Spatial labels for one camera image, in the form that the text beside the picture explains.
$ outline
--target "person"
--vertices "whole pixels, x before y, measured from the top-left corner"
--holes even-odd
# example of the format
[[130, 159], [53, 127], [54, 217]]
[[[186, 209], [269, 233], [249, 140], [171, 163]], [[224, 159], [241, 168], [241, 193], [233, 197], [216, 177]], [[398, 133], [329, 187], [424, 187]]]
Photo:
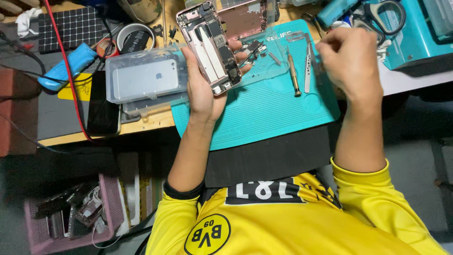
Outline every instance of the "person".
[[[241, 43], [230, 46], [236, 50]], [[227, 94], [212, 95], [194, 54], [184, 48], [191, 115], [146, 254], [447, 254], [390, 181], [375, 34], [338, 28], [316, 49], [347, 97], [331, 159], [338, 197], [315, 172], [205, 190], [211, 136]]]

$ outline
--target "black phone screen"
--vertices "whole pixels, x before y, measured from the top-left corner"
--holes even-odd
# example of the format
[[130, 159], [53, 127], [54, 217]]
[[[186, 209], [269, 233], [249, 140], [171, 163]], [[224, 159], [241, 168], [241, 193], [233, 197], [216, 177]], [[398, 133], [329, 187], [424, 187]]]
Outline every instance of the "black phone screen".
[[91, 83], [87, 132], [90, 135], [117, 134], [120, 116], [120, 105], [106, 99], [106, 72], [96, 72]]

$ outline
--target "screwdriver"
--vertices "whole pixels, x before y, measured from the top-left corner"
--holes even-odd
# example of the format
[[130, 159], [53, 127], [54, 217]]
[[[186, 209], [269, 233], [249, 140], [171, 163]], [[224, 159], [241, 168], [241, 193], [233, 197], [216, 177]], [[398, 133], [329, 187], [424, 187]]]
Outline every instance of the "screwdriver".
[[[111, 32], [115, 31], [120, 25], [115, 27], [115, 29], [113, 29]], [[88, 46], [88, 44], [86, 43], [82, 43], [67, 56], [67, 61], [69, 62], [69, 67], [71, 68], [71, 73], [73, 77], [78, 76], [80, 72], [85, 67], [87, 67], [97, 56], [97, 52], [95, 51], [95, 49], [99, 42], [95, 43], [91, 47]], [[66, 65], [64, 63], [64, 60], [60, 61], [57, 65], [52, 67], [52, 69], [50, 69], [45, 74], [45, 76], [66, 81], [69, 77], [67, 76]], [[43, 87], [50, 89], [52, 91], [58, 91], [64, 85], [67, 84], [67, 82], [52, 81], [44, 77], [39, 77], [38, 82]]]
[[294, 85], [294, 96], [300, 97], [302, 92], [299, 90], [299, 83], [297, 82], [296, 68], [294, 67], [293, 56], [289, 53], [289, 47], [286, 46], [286, 52], [288, 53], [288, 62], [289, 62], [289, 73], [291, 74], [291, 79], [293, 80]]

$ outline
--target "yellow card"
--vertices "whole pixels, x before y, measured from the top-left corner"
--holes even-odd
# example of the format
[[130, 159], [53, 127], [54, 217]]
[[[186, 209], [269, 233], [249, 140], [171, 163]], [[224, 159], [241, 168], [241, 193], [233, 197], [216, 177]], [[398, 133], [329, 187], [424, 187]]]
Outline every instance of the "yellow card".
[[[82, 80], [90, 77], [91, 74], [80, 74], [77, 76], [74, 80]], [[90, 95], [91, 95], [91, 79], [86, 80], [84, 82], [76, 82], [74, 83], [76, 86], [76, 93], [77, 93], [77, 98], [82, 101], [90, 101]], [[71, 91], [71, 85], [68, 83], [64, 88], [62, 88], [58, 92], [58, 98], [59, 99], [67, 99], [67, 100], [74, 100], [72, 97], [72, 91]]]

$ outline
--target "black grid mat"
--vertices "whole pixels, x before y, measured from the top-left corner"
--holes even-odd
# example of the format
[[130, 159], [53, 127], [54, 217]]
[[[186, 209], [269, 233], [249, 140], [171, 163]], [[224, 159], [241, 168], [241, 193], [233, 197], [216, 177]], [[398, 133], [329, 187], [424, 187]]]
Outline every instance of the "black grid mat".
[[[93, 7], [54, 12], [53, 17], [65, 48], [75, 49], [82, 43], [93, 45], [102, 38], [102, 20]], [[38, 20], [39, 52], [60, 51], [49, 15], [40, 14]]]

